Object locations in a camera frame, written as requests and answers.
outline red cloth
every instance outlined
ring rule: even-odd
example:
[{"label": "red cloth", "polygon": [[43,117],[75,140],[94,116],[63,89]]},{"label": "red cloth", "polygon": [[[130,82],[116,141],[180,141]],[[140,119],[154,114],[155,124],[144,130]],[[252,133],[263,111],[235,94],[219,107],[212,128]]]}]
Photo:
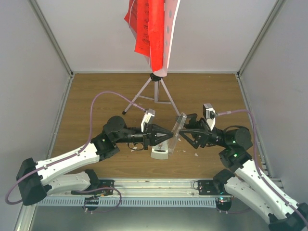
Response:
[{"label": "red cloth", "polygon": [[164,0],[129,0],[125,21],[136,32],[135,52],[151,59],[152,71],[163,67]]}]

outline wooden floor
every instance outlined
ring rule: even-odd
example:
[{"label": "wooden floor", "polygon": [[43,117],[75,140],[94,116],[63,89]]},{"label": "wooden floor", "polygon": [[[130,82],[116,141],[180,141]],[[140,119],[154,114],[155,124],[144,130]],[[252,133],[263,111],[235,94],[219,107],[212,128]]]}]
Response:
[{"label": "wooden floor", "polygon": [[[148,79],[148,74],[80,74],[75,75],[59,128],[52,156],[57,156],[83,145],[89,134],[90,105],[101,91],[116,91],[132,99]],[[242,95],[234,75],[231,74],[169,74],[164,79],[180,112],[197,113],[202,116],[202,105],[211,103],[217,112],[245,108]],[[143,92],[153,97],[154,83]],[[160,88],[160,100],[167,100]],[[156,110],[154,123],[172,129],[176,113],[170,104],[155,104],[139,98],[136,103]],[[143,112],[131,107],[124,116],[127,102],[112,94],[102,95],[93,110],[93,135],[102,131],[107,120],[115,115],[123,116],[127,126],[140,126]],[[250,128],[246,114],[221,116],[216,126],[224,129],[231,125]],[[219,160],[220,147],[192,148],[184,139],[168,160],[155,160],[151,150],[133,151],[126,144],[119,144],[120,152],[104,161],[85,166],[94,169],[99,177],[111,178],[212,178],[224,167]]]}]

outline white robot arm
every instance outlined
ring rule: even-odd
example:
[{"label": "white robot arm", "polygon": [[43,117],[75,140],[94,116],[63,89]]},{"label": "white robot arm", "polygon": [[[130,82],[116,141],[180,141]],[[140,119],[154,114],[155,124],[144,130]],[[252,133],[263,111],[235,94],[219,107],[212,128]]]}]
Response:
[{"label": "white robot arm", "polygon": [[215,145],[225,148],[219,156],[230,171],[224,169],[213,178],[217,191],[243,201],[268,223],[271,231],[301,231],[307,225],[308,205],[288,196],[257,166],[246,151],[253,145],[248,128],[231,126],[220,130],[215,127],[217,115],[212,105],[204,104],[204,118],[197,121],[197,114],[187,115],[190,121],[184,125],[186,129],[180,131],[196,149]]},{"label": "white robot arm", "polygon": [[89,144],[81,146],[63,155],[34,162],[26,159],[17,174],[18,183],[24,205],[33,205],[47,195],[96,189],[99,181],[90,170],[74,175],[64,175],[79,167],[93,164],[110,158],[120,150],[117,143],[142,143],[146,150],[173,137],[173,133],[156,124],[152,124],[155,111],[149,109],[143,116],[140,128],[128,128],[120,116],[110,118],[103,126],[101,134],[93,138]]}]

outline clear plastic object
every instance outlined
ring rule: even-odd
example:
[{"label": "clear plastic object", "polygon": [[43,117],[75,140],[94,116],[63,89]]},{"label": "clear plastic object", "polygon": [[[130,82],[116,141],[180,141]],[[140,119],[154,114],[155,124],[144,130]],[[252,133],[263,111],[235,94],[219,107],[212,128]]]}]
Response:
[{"label": "clear plastic object", "polygon": [[168,140],[168,155],[173,154],[175,146],[177,145],[177,142],[179,141],[179,137],[180,137],[179,132],[183,128],[186,122],[186,118],[187,118],[186,114],[181,113],[181,115],[178,117],[178,120],[172,129],[174,136],[173,138]]}]

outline white wall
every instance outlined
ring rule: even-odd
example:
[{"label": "white wall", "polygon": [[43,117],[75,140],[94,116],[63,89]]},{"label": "white wall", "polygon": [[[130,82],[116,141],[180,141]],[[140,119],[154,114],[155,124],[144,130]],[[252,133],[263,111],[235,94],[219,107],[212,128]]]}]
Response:
[{"label": "white wall", "polygon": [[243,73],[269,167],[308,202],[308,1],[289,0]]},{"label": "white wall", "polygon": [[24,159],[47,155],[68,75],[29,3],[0,5],[0,230],[12,231],[20,205],[4,196]]},{"label": "white wall", "polygon": [[[38,0],[74,71],[148,71],[124,16],[129,0]],[[275,0],[182,0],[169,71],[236,72]]]}]

